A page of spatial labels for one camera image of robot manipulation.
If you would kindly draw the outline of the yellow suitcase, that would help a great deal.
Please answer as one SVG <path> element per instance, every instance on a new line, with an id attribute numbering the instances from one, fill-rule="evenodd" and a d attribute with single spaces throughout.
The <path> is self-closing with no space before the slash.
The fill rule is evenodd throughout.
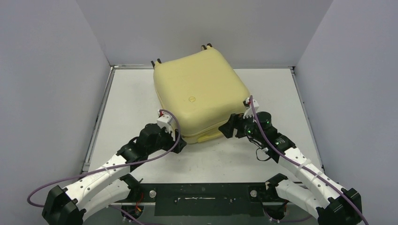
<path id="1" fill-rule="evenodd" d="M 219 126 L 231 114 L 245 111 L 243 101 L 250 95 L 247 86 L 210 43 L 198 53 L 151 64 L 159 102 L 177 117 L 188 144 L 221 136 Z"/>

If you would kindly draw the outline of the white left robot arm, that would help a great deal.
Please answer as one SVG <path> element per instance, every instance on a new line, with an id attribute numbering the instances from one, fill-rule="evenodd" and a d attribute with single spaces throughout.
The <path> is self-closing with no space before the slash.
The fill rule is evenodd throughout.
<path id="1" fill-rule="evenodd" d="M 79 175 L 78 181 L 55 186 L 46 198 L 42 217 L 50 225 L 81 225 L 102 208 L 127 199 L 143 197 L 140 181 L 131 172 L 148 161 L 149 155 L 159 151 L 179 153 L 186 145 L 180 128 L 147 124 L 139 136 L 122 146 L 98 172 Z"/>

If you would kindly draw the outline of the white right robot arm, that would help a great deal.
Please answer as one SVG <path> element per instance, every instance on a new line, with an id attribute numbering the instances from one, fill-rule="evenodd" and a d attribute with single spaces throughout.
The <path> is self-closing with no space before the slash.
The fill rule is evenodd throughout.
<path id="1" fill-rule="evenodd" d="M 246 137 L 301 183 L 298 185 L 281 173 L 273 176 L 265 182 L 266 196 L 270 200 L 285 199 L 305 210 L 320 225 L 365 222 L 359 192 L 344 188 L 318 169 L 293 141 L 277 131 L 270 113 L 259 112 L 254 118 L 242 113 L 232 114 L 219 131 L 226 138 Z"/>

